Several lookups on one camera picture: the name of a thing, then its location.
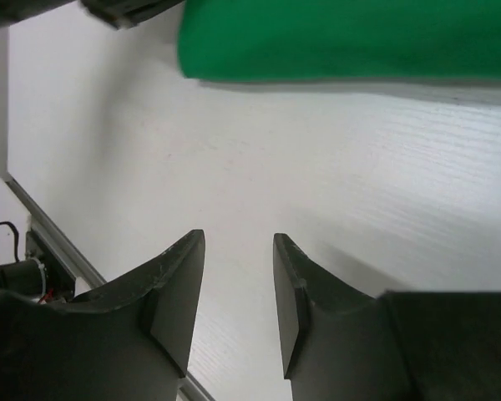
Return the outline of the green t shirt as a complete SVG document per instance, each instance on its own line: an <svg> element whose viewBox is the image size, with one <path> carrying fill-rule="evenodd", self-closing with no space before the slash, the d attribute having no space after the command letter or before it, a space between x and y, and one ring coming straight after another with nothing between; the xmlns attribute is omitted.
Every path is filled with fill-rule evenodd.
<svg viewBox="0 0 501 401"><path fill-rule="evenodd" d="M183 75L501 79L501 1L188 1Z"/></svg>

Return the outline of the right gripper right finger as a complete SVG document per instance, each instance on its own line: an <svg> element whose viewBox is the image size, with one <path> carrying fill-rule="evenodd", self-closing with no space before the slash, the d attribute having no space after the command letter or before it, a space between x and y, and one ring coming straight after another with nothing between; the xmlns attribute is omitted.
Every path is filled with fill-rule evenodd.
<svg viewBox="0 0 501 401"><path fill-rule="evenodd" d="M501 400L501 292L370 297L273 239L284 377L296 400Z"/></svg>

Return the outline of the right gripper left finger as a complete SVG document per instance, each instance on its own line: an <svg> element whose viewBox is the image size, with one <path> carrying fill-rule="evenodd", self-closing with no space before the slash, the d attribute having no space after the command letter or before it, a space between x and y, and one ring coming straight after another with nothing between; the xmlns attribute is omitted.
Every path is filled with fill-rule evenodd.
<svg viewBox="0 0 501 401"><path fill-rule="evenodd" d="M173 400L187 374L205 260L193 230L70 302L0 289L0 400Z"/></svg>

